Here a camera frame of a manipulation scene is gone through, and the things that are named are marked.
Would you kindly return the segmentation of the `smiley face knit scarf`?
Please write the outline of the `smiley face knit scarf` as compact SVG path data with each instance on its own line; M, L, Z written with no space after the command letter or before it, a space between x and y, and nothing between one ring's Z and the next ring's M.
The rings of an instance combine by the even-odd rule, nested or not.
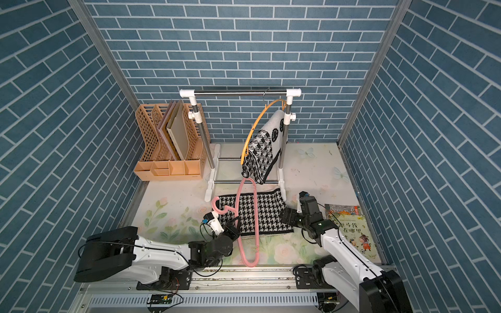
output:
M250 141L248 155L244 157L242 176L253 177L263 185L279 159L283 143L284 112L277 110Z

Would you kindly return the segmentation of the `orange plastic hanger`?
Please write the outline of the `orange plastic hanger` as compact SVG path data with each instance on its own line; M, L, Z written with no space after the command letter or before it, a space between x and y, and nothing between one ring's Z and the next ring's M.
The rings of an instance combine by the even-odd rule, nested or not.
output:
M242 149L242 154L241 154L241 159L240 159L240 164L243 165L244 163L244 159L245 157L248 155L248 148L249 148L249 142L253 136L253 133L256 129L256 127L258 126L261 118L263 117L263 115L275 104L275 103L281 103L281 109L284 110L287 106L287 102L286 100L284 99L277 99L277 100L274 100L273 102L269 103L263 110L262 112L260 113L260 115L257 117L257 119L255 120L255 122L253 123L253 126L247 136L247 139L244 143L244 146L243 146L243 149Z

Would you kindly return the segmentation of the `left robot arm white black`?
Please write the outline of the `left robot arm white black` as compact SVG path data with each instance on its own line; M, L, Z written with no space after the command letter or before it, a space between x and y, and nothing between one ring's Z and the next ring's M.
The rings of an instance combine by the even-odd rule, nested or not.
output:
M171 245L138 235L128 226L87 238L78 250L74 282L98 282L110 277L152 285L166 280L167 271L196 271L215 267L232 254L240 237L240 220L227 222L211 241Z

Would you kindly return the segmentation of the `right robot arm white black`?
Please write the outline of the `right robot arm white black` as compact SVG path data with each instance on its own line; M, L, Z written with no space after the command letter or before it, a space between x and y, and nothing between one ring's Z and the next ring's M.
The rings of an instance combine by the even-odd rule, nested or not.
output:
M327 220L315 197L300 194L301 211L285 208L281 222L301 228L329 253L313 262L313 275L319 285L330 285L359 312L412 312L400 276L384 270L364 257L342 234L341 227Z

